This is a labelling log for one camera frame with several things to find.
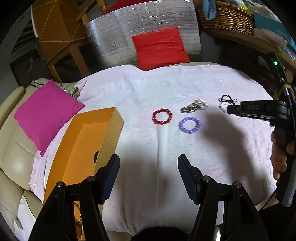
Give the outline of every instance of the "gold bracelet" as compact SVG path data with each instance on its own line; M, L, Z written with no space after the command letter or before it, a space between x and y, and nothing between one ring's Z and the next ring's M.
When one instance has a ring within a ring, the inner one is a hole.
M74 203L74 205L78 208L78 210L79 210L79 212L80 212L80 207L79 207L79 205L78 205L76 202L73 202L73 203ZM75 223L78 224L78 223L81 222L81 220L82 220L82 218L81 218L81 212L80 212L80 220L79 220L78 222L75 221Z

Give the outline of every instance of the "red fabric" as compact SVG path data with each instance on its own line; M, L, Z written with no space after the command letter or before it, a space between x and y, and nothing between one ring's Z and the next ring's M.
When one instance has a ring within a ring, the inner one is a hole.
M135 5L143 2L150 2L150 1L153 1L153 0L118 0L110 8L108 8L103 14L113 12L123 7L131 6L131 5Z
M137 50L138 67L141 70L190 62L178 27L139 34L132 36L132 39Z

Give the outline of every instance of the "red beaded bracelet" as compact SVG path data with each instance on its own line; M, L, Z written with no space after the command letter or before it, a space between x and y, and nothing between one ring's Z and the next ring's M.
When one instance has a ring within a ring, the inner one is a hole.
M168 119L165 120L165 121L159 121L156 119L156 114L160 113L160 112L167 112L168 114ZM163 125L163 124L167 124L170 122L170 120L172 119L173 117L173 114L170 112L169 109L160 109L160 110L156 110L155 112L153 112L153 115L152 115L152 120L154 122L154 124L158 124L158 125Z

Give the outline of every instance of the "magenta pillow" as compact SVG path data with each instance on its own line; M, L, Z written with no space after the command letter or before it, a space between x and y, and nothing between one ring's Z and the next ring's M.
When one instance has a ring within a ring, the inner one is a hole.
M18 108L14 118L43 156L61 127L84 106L50 80Z

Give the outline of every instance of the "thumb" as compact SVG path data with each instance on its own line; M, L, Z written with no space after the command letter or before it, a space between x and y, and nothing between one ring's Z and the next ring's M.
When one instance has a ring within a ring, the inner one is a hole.
M294 142L291 142L287 145L286 148L287 153L289 153L290 155L294 154Z

